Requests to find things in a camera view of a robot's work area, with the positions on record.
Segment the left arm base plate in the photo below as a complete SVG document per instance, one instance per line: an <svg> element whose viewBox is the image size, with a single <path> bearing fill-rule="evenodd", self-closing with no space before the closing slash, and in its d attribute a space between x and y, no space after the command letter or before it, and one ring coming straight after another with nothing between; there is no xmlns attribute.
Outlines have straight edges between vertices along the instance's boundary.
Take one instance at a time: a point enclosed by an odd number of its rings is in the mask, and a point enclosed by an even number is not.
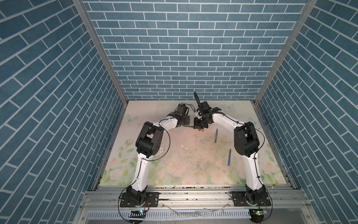
<svg viewBox="0 0 358 224"><path fill-rule="evenodd" d="M135 193L131 195L127 192L121 195L119 206L121 208L143 207L145 204L150 208L158 207L159 193L146 192L145 194Z"/></svg>

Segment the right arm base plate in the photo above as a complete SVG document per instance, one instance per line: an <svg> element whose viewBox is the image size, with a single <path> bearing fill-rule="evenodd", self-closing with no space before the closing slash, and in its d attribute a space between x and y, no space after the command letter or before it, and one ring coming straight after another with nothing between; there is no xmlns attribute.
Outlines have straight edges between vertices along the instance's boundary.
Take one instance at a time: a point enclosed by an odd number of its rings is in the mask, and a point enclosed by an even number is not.
<svg viewBox="0 0 358 224"><path fill-rule="evenodd" d="M263 193L263 196L260 199L256 199L251 201L246 196L247 192L245 191L231 191L228 193L229 197L234 203L234 207L243 207L243 206L251 206L251 207L258 207L258 206L271 206L272 201L269 197L267 192Z"/></svg>

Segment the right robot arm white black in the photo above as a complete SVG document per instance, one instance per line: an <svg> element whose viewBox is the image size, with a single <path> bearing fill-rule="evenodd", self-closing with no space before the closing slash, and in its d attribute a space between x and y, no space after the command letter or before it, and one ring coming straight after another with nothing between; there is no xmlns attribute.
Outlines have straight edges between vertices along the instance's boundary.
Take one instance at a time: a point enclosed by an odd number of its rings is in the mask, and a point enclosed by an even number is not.
<svg viewBox="0 0 358 224"><path fill-rule="evenodd" d="M243 157L246 170L246 200L255 206L267 197L267 190L260 176L257 152L259 151L259 138L252 122L240 122L221 111L218 107L210 107L197 98L197 116L194 118L194 129L208 128L209 124L216 123L233 133L234 148Z"/></svg>

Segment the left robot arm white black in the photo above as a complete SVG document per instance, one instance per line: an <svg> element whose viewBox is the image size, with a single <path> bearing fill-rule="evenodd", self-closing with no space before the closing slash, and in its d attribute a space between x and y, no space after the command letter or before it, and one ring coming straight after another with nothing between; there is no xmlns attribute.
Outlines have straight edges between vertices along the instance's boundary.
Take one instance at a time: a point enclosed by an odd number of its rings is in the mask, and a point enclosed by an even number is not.
<svg viewBox="0 0 358 224"><path fill-rule="evenodd" d="M151 162L160 160L163 156L154 159L161 147L164 133L169 130L190 124L189 110L194 109L192 105L180 103L176 109L169 113L166 118L152 123L145 122L136 140L138 159L137 167L132 184L120 193L120 207L142 207L149 205L147 192L147 181Z"/></svg>

